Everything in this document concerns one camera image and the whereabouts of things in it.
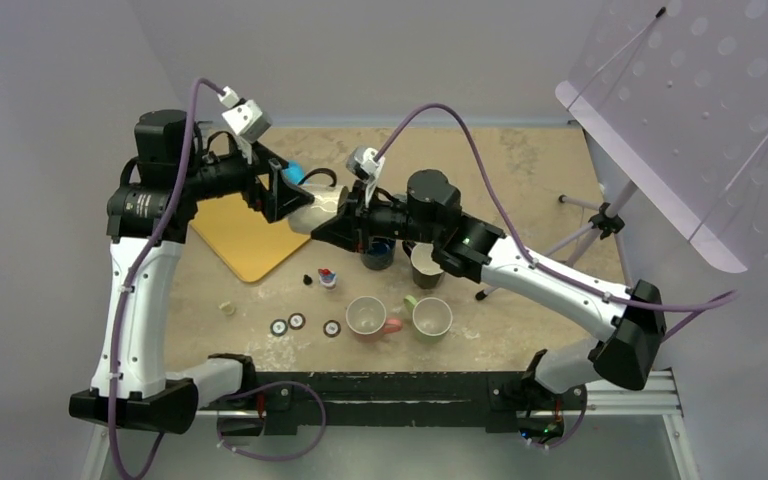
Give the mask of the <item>blue plastic tube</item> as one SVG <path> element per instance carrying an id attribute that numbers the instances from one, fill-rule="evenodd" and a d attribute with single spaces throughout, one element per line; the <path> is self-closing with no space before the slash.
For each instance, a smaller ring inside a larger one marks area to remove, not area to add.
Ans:
<path id="1" fill-rule="evenodd" d="M 304 168 L 297 162 L 289 161 L 287 166 L 283 169 L 284 177 L 295 185 L 303 184 L 306 181 L 306 172 Z"/>

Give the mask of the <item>cream white mug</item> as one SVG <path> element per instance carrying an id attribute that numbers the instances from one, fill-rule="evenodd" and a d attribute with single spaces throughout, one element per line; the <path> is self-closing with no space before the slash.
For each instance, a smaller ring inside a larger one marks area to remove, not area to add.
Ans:
<path id="1" fill-rule="evenodd" d="M 311 178 L 316 175 L 327 176 L 330 182 L 312 183 Z M 291 213 L 287 217 L 287 223 L 293 232 L 303 235 L 309 235 L 322 224 L 335 218 L 349 193 L 345 185 L 338 183 L 337 174 L 326 167 L 309 171 L 297 185 L 311 194 L 313 201 Z"/>

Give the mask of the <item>pink mug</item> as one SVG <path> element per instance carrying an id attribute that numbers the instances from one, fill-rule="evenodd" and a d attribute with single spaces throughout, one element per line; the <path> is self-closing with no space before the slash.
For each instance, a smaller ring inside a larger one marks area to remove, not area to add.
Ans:
<path id="1" fill-rule="evenodd" d="M 376 342 L 403 329 L 403 322 L 390 318 L 384 303 L 372 296 L 352 300 L 346 308 L 345 321 L 354 338 L 362 342 Z"/>

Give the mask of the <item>dark blue mug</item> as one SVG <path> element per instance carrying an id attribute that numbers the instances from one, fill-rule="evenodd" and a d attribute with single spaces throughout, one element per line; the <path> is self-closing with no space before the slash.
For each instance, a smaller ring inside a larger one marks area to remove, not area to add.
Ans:
<path id="1" fill-rule="evenodd" d="M 369 247 L 360 255 L 362 264 L 373 271 L 389 268 L 394 262 L 395 243 L 396 241 L 393 239 L 373 239 Z"/>

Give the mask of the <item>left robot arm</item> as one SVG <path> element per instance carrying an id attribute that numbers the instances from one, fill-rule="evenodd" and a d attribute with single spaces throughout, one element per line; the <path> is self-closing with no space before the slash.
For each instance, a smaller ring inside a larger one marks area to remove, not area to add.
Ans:
<path id="1" fill-rule="evenodd" d="M 182 434 L 199 408 L 257 399 L 250 358 L 214 354 L 179 374 L 165 370 L 163 337 L 174 272 L 201 201 L 237 194 L 271 223 L 313 197 L 284 175 L 286 161 L 260 143 L 271 119 L 252 104 L 223 115 L 229 150 L 212 154 L 184 111 L 142 115 L 137 154 L 123 168 L 106 212 L 112 287 L 106 338 L 90 386 L 69 414 L 118 428 Z"/>

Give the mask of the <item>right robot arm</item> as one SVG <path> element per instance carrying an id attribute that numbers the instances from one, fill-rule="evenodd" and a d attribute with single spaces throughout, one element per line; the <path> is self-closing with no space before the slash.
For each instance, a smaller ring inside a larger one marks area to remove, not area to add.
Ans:
<path id="1" fill-rule="evenodd" d="M 308 186 L 313 201 L 290 218 L 291 229 L 350 251 L 375 237 L 433 247 L 432 260 L 454 277 L 519 294 L 572 320 L 589 338 L 534 357 L 521 381 L 524 399 L 544 407 L 560 393 L 603 379 L 639 391 L 666 333 L 657 287 L 606 282 L 539 255 L 523 254 L 512 236 L 463 212 L 460 191 L 438 170 L 412 174 L 405 201 L 364 201 L 353 189 Z"/>

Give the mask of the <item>right round token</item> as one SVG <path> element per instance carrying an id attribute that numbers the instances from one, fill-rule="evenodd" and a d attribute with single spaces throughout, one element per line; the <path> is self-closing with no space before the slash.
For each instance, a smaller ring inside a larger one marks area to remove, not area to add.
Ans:
<path id="1" fill-rule="evenodd" d="M 337 320 L 328 320 L 323 324 L 323 333 L 328 338 L 339 336 L 341 330 L 341 324 Z"/>

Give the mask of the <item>yellow tray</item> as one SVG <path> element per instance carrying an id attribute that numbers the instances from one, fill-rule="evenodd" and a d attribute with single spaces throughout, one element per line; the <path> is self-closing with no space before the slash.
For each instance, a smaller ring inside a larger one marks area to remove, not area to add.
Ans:
<path id="1" fill-rule="evenodd" d="M 205 200 L 190 227 L 244 283 L 256 283 L 309 242 L 285 221 L 268 223 L 239 195 Z"/>

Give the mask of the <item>translucent perforated panel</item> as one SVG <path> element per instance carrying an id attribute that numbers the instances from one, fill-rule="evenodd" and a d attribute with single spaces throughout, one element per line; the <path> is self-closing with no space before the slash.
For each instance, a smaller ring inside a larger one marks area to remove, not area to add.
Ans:
<path id="1" fill-rule="evenodd" d="M 555 94 L 709 265 L 768 256 L 768 1 L 608 1 Z"/>

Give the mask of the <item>small cream cap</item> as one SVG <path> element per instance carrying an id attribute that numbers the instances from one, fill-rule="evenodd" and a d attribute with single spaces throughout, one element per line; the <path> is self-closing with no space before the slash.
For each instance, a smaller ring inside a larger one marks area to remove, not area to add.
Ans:
<path id="1" fill-rule="evenodd" d="M 236 307 L 231 302 L 224 302 L 220 304 L 219 309 L 226 316 L 231 316 L 236 312 Z"/>

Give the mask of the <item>black mug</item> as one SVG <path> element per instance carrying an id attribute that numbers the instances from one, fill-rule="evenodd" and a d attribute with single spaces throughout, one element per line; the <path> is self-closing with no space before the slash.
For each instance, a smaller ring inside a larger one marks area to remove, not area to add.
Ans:
<path id="1" fill-rule="evenodd" d="M 433 245 L 403 241 L 402 249 L 410 261 L 414 284 L 425 290 L 437 288 L 445 272 L 432 258 Z"/>

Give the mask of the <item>light green mug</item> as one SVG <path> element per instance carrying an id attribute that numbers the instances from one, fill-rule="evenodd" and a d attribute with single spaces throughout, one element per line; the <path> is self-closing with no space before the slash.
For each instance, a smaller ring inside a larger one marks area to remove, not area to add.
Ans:
<path id="1" fill-rule="evenodd" d="M 444 300 L 437 297 L 418 299 L 407 295 L 403 304 L 420 341 L 436 343 L 450 332 L 454 317 L 450 305 Z"/>

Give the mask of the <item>black base bar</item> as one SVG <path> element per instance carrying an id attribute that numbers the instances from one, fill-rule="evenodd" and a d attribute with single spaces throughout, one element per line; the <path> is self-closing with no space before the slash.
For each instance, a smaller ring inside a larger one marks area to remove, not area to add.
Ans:
<path id="1" fill-rule="evenodd" d="M 577 414 L 585 390 L 553 394 L 523 372 L 260 372 L 250 398 L 220 398 L 209 409 L 246 411 L 267 435 L 301 426 L 481 428 L 487 433 L 533 430 L 555 436 L 551 421 Z"/>

